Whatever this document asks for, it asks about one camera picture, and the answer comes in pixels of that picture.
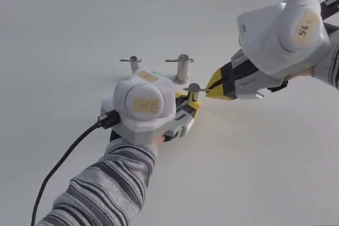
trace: metal post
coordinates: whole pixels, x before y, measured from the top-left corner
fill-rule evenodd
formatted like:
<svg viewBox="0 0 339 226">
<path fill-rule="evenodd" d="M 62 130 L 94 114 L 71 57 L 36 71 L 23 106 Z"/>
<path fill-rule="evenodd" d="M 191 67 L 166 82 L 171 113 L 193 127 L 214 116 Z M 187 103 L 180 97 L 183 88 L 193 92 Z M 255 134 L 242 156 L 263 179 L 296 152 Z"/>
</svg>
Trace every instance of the metal post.
<svg viewBox="0 0 339 226">
<path fill-rule="evenodd" d="M 142 62 L 142 59 L 138 59 L 136 56 L 132 56 L 129 59 L 120 59 L 120 62 L 130 62 L 132 73 L 135 73 L 139 69 L 139 64 Z"/>
<path fill-rule="evenodd" d="M 188 92 L 186 103 L 197 102 L 200 92 L 208 92 L 209 91 L 209 89 L 200 88 L 200 85 L 197 84 L 197 83 L 191 83 L 189 85 L 189 87 L 184 88 L 184 90 Z"/>
<path fill-rule="evenodd" d="M 166 59 L 165 62 L 178 62 L 175 81 L 181 85 L 187 83 L 187 81 L 189 80 L 189 63 L 194 62 L 194 58 L 190 58 L 186 54 L 181 54 L 178 59 Z"/>
</svg>

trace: white surface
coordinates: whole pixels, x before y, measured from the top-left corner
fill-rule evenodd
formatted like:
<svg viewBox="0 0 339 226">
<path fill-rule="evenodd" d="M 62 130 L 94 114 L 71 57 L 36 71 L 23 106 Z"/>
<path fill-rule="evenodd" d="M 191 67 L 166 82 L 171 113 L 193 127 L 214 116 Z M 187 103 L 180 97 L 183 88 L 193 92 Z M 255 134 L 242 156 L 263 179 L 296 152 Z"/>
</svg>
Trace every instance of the white surface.
<svg viewBox="0 0 339 226">
<path fill-rule="evenodd" d="M 203 87 L 238 50 L 237 15 L 276 1 L 0 0 L 2 224 L 29 224 L 47 172 L 95 121 L 101 94 L 131 73 L 120 58 L 174 76 L 164 60 L 187 53 L 190 79 Z M 339 24 L 338 15 L 329 21 Z M 298 78 L 263 100 L 200 98 L 188 136 L 160 147 L 132 225 L 339 223 L 339 92 Z M 39 217 L 108 137 L 96 131 L 76 149 Z"/>
</svg>

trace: gray striped shirt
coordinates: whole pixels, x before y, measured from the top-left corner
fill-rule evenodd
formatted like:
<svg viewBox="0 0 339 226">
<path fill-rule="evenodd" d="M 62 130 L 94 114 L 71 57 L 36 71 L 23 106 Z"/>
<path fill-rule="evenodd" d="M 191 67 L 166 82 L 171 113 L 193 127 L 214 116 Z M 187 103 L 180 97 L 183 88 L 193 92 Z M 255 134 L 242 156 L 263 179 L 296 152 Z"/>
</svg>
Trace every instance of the gray striped shirt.
<svg viewBox="0 0 339 226">
<path fill-rule="evenodd" d="M 315 66 L 313 77 L 338 89 L 339 31 L 331 40 L 332 49 Z M 37 226 L 129 225 L 144 204 L 156 147 L 132 146 L 114 133 L 111 140 L 105 155 L 70 181 Z"/>
<path fill-rule="evenodd" d="M 331 35 L 332 48 L 314 67 L 313 77 L 339 89 L 339 31 Z"/>
</svg>

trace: metal rod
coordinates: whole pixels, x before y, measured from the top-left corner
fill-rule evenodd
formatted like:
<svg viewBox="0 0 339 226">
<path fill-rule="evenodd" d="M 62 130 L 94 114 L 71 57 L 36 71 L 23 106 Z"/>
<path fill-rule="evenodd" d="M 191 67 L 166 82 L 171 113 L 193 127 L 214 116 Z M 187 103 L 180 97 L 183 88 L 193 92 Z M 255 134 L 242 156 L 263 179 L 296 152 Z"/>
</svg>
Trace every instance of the metal rod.
<svg viewBox="0 0 339 226">
<path fill-rule="evenodd" d="M 138 59 L 136 56 L 132 56 L 129 59 L 120 59 L 120 62 L 130 62 L 132 73 L 135 73 L 139 69 L 139 64 L 142 62 L 142 59 Z"/>
<path fill-rule="evenodd" d="M 136 56 L 132 56 L 129 59 L 131 60 L 132 73 L 135 73 L 136 70 L 139 69 L 138 58 Z"/>
<path fill-rule="evenodd" d="M 197 102 L 200 93 L 200 86 L 197 83 L 191 83 L 188 87 L 187 103 Z"/>
<path fill-rule="evenodd" d="M 166 59 L 165 62 L 178 62 L 179 60 L 176 59 Z M 194 62 L 194 58 L 189 58 L 189 62 L 192 63 Z"/>
<path fill-rule="evenodd" d="M 189 91 L 189 89 L 190 89 L 189 87 L 183 88 L 183 90 L 185 90 L 185 91 Z M 210 91 L 210 89 L 207 89 L 207 88 L 201 88 L 200 89 L 200 92 L 206 92 L 207 93 L 208 91 Z"/>
</svg>

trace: handwritten label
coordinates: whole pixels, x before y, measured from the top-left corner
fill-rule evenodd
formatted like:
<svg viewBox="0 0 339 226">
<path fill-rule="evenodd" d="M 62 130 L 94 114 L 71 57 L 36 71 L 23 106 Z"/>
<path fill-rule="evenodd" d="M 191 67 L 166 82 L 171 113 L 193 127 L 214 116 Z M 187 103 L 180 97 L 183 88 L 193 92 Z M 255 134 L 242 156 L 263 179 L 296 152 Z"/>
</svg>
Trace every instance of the handwritten label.
<svg viewBox="0 0 339 226">
<path fill-rule="evenodd" d="M 306 11 L 293 36 L 295 43 L 304 46 L 312 34 L 312 30 L 319 24 L 319 16 L 311 11 Z"/>
<path fill-rule="evenodd" d="M 157 113 L 159 111 L 159 100 L 156 98 L 133 98 L 132 111 L 135 113 Z"/>
<path fill-rule="evenodd" d="M 152 74 L 149 74 L 149 73 L 146 72 L 146 71 L 140 71 L 140 72 L 137 73 L 137 75 L 138 75 L 140 78 L 144 79 L 145 81 L 151 82 L 151 83 L 156 82 L 157 80 L 159 80 L 157 77 L 155 77 L 155 76 L 152 75 Z"/>
</svg>

